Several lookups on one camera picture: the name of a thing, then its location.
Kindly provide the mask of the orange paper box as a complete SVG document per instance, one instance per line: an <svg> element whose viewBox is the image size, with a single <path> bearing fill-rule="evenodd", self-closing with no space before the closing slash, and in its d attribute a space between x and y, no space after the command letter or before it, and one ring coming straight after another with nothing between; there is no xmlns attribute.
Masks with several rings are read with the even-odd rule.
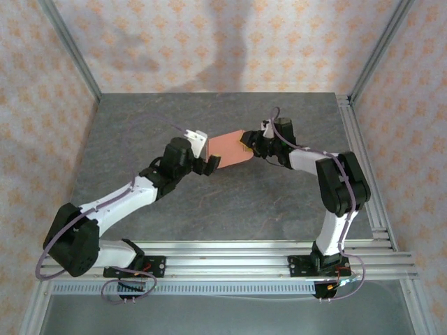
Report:
<svg viewBox="0 0 447 335"><path fill-rule="evenodd" d="M207 156L218 156L218 169L250 160L254 153L240 142L244 130L212 137L207 141Z"/></svg>

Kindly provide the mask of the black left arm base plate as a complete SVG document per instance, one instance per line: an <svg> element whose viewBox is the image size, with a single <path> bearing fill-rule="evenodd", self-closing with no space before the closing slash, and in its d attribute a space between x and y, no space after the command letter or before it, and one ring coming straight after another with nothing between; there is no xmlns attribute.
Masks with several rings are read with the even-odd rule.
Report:
<svg viewBox="0 0 447 335"><path fill-rule="evenodd" d="M134 260L127 268L127 271L115 269L112 267L103 270L105 278L142 278L141 272L150 273L156 278L163 278L166 269L165 256L148 256L144 255Z"/></svg>

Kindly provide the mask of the grey metal sheet panel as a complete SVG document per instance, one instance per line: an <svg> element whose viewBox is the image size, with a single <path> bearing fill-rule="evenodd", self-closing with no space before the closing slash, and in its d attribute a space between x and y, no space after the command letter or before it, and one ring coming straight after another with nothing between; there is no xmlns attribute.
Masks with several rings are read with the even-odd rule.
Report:
<svg viewBox="0 0 447 335"><path fill-rule="evenodd" d="M152 296L111 306L95 296L55 296L40 335L415 335L404 303L368 290L314 300Z"/></svg>

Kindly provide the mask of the aluminium frame leg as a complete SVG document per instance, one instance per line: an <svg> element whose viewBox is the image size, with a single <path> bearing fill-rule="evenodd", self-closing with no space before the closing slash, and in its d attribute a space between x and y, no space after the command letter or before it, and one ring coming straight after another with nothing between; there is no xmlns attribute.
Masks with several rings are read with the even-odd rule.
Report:
<svg viewBox="0 0 447 335"><path fill-rule="evenodd" d="M421 280L401 279L400 285L415 335L437 335Z"/></svg>
<svg viewBox="0 0 447 335"><path fill-rule="evenodd" d="M51 281L36 282L19 330L19 335L39 335L52 294Z"/></svg>

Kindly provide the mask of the aluminium table edge rail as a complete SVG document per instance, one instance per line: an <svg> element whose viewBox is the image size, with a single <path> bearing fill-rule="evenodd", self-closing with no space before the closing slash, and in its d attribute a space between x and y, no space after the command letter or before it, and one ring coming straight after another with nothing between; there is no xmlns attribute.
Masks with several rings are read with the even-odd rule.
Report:
<svg viewBox="0 0 447 335"><path fill-rule="evenodd" d="M391 249L393 251L399 251L400 249L395 240L393 229L391 228L390 220L379 192L379 187L374 178L374 171L367 154L367 148L362 137L355 111L349 102L348 96L337 95L336 98L350 150L356 154L371 191L371 198L364 208L372 232L386 232L388 234Z"/></svg>

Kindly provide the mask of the wide aluminium mounting beam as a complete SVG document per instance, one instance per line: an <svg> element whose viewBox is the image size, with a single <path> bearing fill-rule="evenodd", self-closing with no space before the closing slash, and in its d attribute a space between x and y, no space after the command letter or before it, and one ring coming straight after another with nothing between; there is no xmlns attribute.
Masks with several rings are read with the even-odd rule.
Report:
<svg viewBox="0 0 447 335"><path fill-rule="evenodd" d="M148 255L166 257L167 281L288 281L287 257L307 255L309 241L142 241ZM387 233L345 243L352 270L368 280L418 277L412 254L395 251Z"/></svg>

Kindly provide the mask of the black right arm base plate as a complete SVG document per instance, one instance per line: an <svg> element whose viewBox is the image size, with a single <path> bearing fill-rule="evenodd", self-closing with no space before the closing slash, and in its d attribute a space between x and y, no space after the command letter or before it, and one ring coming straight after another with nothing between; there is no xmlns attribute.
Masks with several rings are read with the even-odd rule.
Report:
<svg viewBox="0 0 447 335"><path fill-rule="evenodd" d="M340 254L323 257L310 255L290 255L287 257L291 277L349 277L351 268L349 259Z"/></svg>

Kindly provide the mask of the aluminium frame post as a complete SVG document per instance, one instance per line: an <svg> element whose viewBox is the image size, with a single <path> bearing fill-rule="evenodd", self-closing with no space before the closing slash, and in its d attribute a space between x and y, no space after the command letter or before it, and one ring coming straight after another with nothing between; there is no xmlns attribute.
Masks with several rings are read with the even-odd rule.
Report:
<svg viewBox="0 0 447 335"><path fill-rule="evenodd" d="M102 91L92 72L90 71L90 68L88 67L85 58L83 57L77 43L75 42L74 37L69 31L67 24L65 23L59 10L57 9L54 0L37 0L37 2L52 24L53 29L55 30L62 45L68 52L68 55L72 59L75 67L80 72L81 77L87 85L88 90L94 97L94 100L97 103L100 103L102 98Z"/></svg>
<svg viewBox="0 0 447 335"><path fill-rule="evenodd" d="M351 93L347 96L351 106L354 106L361 97L370 77L374 74L382 57L388 50L395 34L405 20L415 0L399 0L396 9L391 15L388 23L374 46L365 66L359 74Z"/></svg>

